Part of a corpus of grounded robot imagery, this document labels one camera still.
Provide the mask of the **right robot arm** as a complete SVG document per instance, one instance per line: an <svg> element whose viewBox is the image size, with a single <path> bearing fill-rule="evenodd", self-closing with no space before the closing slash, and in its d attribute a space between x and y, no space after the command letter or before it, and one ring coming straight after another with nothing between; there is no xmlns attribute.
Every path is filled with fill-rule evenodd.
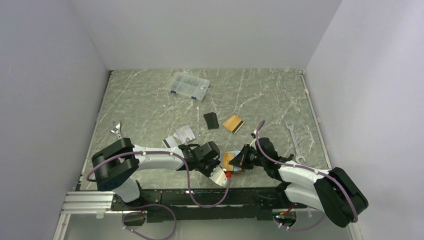
<svg viewBox="0 0 424 240"><path fill-rule="evenodd" d="M293 154L278 155L269 138L262 137L254 146L245 144L228 165L241 170L262 167L270 178L280 182L269 200L282 208L301 204L319 210L341 228L369 207L365 195L342 168L309 168L294 158Z"/></svg>

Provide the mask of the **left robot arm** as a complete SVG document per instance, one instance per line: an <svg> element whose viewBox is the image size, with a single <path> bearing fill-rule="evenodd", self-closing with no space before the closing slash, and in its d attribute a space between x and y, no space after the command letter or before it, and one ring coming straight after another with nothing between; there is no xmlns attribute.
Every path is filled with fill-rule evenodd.
<svg viewBox="0 0 424 240"><path fill-rule="evenodd" d="M132 144L130 138L124 137L92 156L93 168L86 180L95 182L98 191L114 192L129 209L137 210L143 205L144 196L140 183L131 178L133 173L153 169L198 171L225 187L228 178L220 167L219 157L220 150L213 141L149 148Z"/></svg>

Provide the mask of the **single orange credit card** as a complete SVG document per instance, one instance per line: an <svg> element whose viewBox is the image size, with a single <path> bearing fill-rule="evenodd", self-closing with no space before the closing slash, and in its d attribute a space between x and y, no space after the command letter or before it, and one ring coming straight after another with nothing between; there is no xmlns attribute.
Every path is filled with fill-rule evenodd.
<svg viewBox="0 0 424 240"><path fill-rule="evenodd" d="M230 164L230 161L233 160L237 155L239 154L239 151L228 151L228 152L224 152L221 155L221 167L224 170L227 170L228 172L238 172L241 170L240 167L238 166L234 166Z"/></svg>

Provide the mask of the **silver credit card stack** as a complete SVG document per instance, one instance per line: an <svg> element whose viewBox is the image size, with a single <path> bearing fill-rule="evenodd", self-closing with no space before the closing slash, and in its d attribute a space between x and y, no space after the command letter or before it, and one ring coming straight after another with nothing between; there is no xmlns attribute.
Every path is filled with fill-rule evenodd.
<svg viewBox="0 0 424 240"><path fill-rule="evenodd" d="M190 125L184 125L175 130L173 136L177 138L182 144L187 144L196 139Z"/></svg>

